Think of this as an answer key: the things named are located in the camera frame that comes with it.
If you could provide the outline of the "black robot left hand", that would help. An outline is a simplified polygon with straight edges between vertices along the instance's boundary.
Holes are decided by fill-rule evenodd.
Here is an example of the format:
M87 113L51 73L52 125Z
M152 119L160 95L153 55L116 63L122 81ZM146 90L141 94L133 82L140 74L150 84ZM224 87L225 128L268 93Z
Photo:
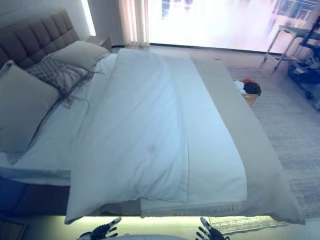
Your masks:
M107 224L96 227L91 233L91 240L103 240L114 238L118 236L116 225L122 220L121 217L117 217Z

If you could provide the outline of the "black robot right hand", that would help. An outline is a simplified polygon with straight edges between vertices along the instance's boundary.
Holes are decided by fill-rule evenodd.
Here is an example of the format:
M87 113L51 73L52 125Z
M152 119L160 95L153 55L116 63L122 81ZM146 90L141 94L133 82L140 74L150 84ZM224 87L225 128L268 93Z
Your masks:
M225 238L223 234L218 231L217 229L213 228L209 222L204 218L200 217L200 222L202 223L203 227L199 226L196 235L198 238L197 240L225 240L229 239L228 237Z

